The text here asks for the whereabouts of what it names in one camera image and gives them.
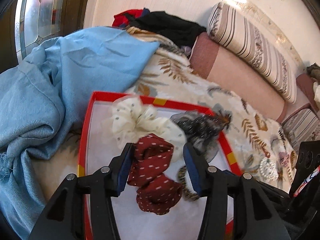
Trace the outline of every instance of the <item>light blue sweater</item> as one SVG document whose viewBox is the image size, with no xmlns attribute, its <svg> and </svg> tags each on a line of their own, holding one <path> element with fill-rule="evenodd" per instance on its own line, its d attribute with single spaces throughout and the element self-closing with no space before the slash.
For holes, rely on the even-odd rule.
<svg viewBox="0 0 320 240">
<path fill-rule="evenodd" d="M 158 46 L 89 28 L 43 42 L 0 74 L 0 209 L 23 240 L 45 206 L 30 157 L 50 159 L 82 125 L 92 92 L 128 89 Z"/>
</svg>

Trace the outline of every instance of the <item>white wall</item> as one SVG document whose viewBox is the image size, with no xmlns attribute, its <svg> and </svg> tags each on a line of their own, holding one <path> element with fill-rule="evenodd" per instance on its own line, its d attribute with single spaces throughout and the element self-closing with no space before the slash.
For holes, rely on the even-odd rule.
<svg viewBox="0 0 320 240">
<path fill-rule="evenodd" d="M 221 0 L 88 0 L 84 26 L 111 25 L 113 15 L 127 9 L 143 7 L 165 10 L 206 26 L 211 7 L 219 1 Z M 302 0 L 247 1 L 254 3 L 281 29 L 297 50 L 304 65 L 314 62 L 320 64 L 320 31 Z M 271 42 L 276 43 L 277 47 L 282 46 L 281 52 L 284 49 L 288 52 L 288 48 L 276 39 Z M 301 64 L 297 65 L 296 75 L 303 70 Z"/>
</svg>

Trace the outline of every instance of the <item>cushion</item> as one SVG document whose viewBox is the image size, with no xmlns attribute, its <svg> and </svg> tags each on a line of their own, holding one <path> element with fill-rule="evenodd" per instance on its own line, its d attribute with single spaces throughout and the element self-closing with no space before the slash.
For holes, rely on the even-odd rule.
<svg viewBox="0 0 320 240">
<path fill-rule="evenodd" d="M 302 109 L 310 108 L 310 102 L 306 95 L 297 87 L 297 100 L 294 104 L 287 104 L 287 112 L 285 114 L 283 123 L 287 122 L 296 113 L 300 112 Z"/>
<path fill-rule="evenodd" d="M 207 33 L 198 36 L 190 63 L 202 78 L 234 91 L 265 117 L 283 121 L 287 106 L 284 99 L 246 62 L 211 41 Z"/>
<path fill-rule="evenodd" d="M 297 77 L 297 86 L 301 89 L 301 91 L 308 98 L 308 100 L 311 104 L 311 109 L 315 113 L 318 113 L 319 108 L 314 100 L 315 94 L 313 92 L 313 83 L 314 83 L 314 80 L 305 73 L 303 73 Z"/>
<path fill-rule="evenodd" d="M 295 102 L 297 85 L 289 63 L 246 17 L 220 2 L 212 9 L 207 33 L 257 70 L 285 100 Z"/>
<path fill-rule="evenodd" d="M 310 109 L 295 114 L 283 128 L 296 152 L 299 152 L 301 142 L 320 140 L 320 121 Z"/>
</svg>

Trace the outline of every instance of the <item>striped pillow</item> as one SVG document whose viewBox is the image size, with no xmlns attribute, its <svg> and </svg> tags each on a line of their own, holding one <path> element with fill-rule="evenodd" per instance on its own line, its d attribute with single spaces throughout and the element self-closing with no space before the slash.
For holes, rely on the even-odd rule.
<svg viewBox="0 0 320 240">
<path fill-rule="evenodd" d="M 310 109 L 295 114 L 283 125 L 283 129 L 296 152 L 299 152 L 301 142 L 320 140 L 320 121 Z"/>
<path fill-rule="evenodd" d="M 296 101 L 297 84 L 289 63 L 246 17 L 220 2 L 212 9 L 207 33 L 257 70 L 284 99 Z"/>
</svg>

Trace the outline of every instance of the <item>red tray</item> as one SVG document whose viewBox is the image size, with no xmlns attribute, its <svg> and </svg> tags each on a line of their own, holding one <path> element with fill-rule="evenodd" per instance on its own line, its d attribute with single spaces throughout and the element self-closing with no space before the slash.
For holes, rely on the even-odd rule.
<svg viewBox="0 0 320 240">
<path fill-rule="evenodd" d="M 95 91 L 92 93 L 91 99 L 89 101 L 89 105 L 87 108 L 87 112 L 84 119 L 84 125 L 82 129 L 82 135 L 80 140 L 79 147 L 79 159 L 78 159 L 78 177 L 87 175 L 87 151 L 88 151 L 88 141 L 89 141 L 89 129 L 92 120 L 93 106 L 95 102 L 114 102 L 115 100 L 127 96 L 128 94 L 124 93 L 112 93 L 112 92 L 100 92 Z M 214 113 L 210 108 L 198 105 L 192 105 L 182 102 L 171 101 L 167 99 L 161 98 L 152 98 L 146 96 L 140 96 L 143 104 L 152 104 L 158 109 L 175 109 L 175 110 L 183 110 L 183 111 L 191 111 L 197 110 L 200 113 L 211 114 Z M 218 141 L 220 143 L 220 147 L 225 155 L 225 158 L 229 164 L 230 170 L 237 175 L 241 175 L 241 171 L 236 162 L 235 156 L 231 150 L 231 147 L 224 135 L 223 132 L 220 133 Z M 233 221 L 229 222 L 226 226 L 226 233 L 232 232 Z M 85 201 L 85 231 L 87 240 L 92 240 L 92 230 L 89 219 L 89 211 L 88 211 L 88 198 Z"/>
</svg>

